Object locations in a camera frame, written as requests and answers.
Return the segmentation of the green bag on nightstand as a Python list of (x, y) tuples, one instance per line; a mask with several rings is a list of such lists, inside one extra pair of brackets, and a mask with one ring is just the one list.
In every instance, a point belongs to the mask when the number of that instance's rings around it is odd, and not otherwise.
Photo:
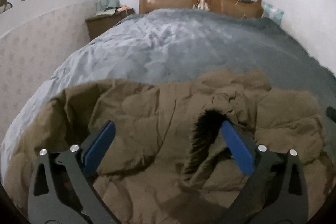
[(114, 15), (120, 7), (120, 0), (98, 0), (95, 3), (96, 15)]

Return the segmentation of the grey plush bed blanket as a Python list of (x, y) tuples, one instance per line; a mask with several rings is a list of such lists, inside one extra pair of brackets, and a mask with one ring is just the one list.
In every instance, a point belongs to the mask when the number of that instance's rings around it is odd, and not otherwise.
[(95, 39), (90, 8), (58, 9), (1, 36), (1, 176), (22, 133), (63, 89), (101, 79), (156, 84), (229, 69), (260, 69), (273, 87), (306, 90), (335, 106), (335, 75), (268, 18), (197, 9), (127, 16)]

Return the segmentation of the black white cat sticker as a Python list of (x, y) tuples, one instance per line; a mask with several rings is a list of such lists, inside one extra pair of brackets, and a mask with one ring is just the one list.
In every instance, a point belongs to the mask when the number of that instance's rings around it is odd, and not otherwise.
[(12, 7), (13, 7), (13, 4), (10, 3), (8, 0), (0, 0), (0, 14), (11, 9)]

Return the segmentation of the checked pastel pillow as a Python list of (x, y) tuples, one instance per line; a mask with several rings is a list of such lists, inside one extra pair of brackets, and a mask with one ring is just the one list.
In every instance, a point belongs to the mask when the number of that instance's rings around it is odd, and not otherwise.
[(275, 8), (273, 5), (266, 2), (262, 2), (261, 5), (264, 10), (262, 17), (268, 18), (276, 23), (278, 26), (280, 26), (285, 12), (283, 10)]

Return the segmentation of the olive brown padded coat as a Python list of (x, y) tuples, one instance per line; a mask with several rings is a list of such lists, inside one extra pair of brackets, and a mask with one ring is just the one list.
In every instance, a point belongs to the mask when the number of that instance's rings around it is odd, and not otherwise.
[(220, 135), (223, 118), (271, 151), (298, 152), (309, 215), (335, 184), (335, 168), (317, 99), (277, 89), (260, 71), (223, 70), (181, 83), (101, 80), (66, 88), (21, 136), (4, 187), (27, 213), (33, 165), (41, 149), (64, 151), (106, 121), (116, 137), (94, 188), (122, 223), (215, 223), (246, 184)]

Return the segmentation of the dark wooden nightstand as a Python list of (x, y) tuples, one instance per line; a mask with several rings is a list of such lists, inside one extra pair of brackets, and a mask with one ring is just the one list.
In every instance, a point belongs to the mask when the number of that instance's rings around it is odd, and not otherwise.
[(100, 15), (87, 18), (85, 24), (88, 28), (90, 41), (97, 38), (110, 28), (114, 27), (118, 22), (125, 19), (127, 16), (134, 14), (133, 9), (128, 9), (122, 12), (115, 12), (113, 15)]

